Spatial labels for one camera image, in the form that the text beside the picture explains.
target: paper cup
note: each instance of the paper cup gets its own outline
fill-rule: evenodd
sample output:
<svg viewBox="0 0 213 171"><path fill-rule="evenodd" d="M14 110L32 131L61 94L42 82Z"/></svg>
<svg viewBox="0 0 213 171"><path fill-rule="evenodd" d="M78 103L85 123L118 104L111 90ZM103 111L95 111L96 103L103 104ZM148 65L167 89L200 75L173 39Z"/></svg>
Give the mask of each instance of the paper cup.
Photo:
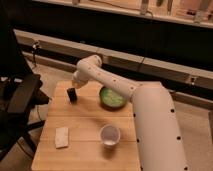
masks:
<svg viewBox="0 0 213 171"><path fill-rule="evenodd" d="M100 131L101 142L107 148L114 147L116 144L118 144L120 141L120 137L121 134L119 128L113 125L108 124L101 128Z"/></svg>

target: chair armrest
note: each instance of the chair armrest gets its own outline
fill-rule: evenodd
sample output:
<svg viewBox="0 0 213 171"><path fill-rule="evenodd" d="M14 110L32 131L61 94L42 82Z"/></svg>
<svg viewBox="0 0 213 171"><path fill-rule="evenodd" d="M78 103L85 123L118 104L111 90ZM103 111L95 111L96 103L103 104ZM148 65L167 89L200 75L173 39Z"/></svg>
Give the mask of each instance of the chair armrest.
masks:
<svg viewBox="0 0 213 171"><path fill-rule="evenodd" d="M31 74L26 76L14 92L7 112L8 113L25 113L33 95L40 88L40 75Z"/></svg>

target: floor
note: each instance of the floor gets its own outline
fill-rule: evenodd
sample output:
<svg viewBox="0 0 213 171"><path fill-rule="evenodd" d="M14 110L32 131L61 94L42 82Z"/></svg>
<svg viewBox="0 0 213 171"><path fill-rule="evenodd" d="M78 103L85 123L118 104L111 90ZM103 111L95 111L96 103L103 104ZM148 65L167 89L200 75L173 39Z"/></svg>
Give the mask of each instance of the floor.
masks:
<svg viewBox="0 0 213 171"><path fill-rule="evenodd" d="M61 80L71 80L72 73L57 70L51 67L38 65L35 73L42 75L42 90L50 97L53 94L56 83ZM212 171L213 170L213 146L208 120L208 110L175 102L178 121L182 131L186 157L189 170L191 171ZM40 117L45 119L48 105L39 107ZM32 111L30 122L38 121L37 109ZM38 142L42 129L32 132L32 138ZM19 140L21 146L31 154L30 150ZM32 159L15 145L6 158L0 163L0 171L30 171Z"/></svg>

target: black wall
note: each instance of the black wall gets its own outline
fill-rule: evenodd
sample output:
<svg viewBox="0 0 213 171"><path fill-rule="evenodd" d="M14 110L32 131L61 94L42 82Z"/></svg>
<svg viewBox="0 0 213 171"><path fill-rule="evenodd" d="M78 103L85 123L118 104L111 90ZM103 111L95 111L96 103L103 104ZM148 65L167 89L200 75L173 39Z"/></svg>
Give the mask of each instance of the black wall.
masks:
<svg viewBox="0 0 213 171"><path fill-rule="evenodd" d="M15 28L213 71L213 29L31 0L3 0Z"/></svg>

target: green bowl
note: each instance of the green bowl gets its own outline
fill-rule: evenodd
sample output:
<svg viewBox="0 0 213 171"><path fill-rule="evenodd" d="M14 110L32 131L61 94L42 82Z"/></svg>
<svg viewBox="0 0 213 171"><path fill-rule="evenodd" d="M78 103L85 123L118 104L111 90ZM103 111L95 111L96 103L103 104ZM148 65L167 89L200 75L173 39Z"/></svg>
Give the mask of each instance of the green bowl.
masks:
<svg viewBox="0 0 213 171"><path fill-rule="evenodd" d="M104 86L101 88L99 96L101 102L110 108L121 108L127 103L125 98Z"/></svg>

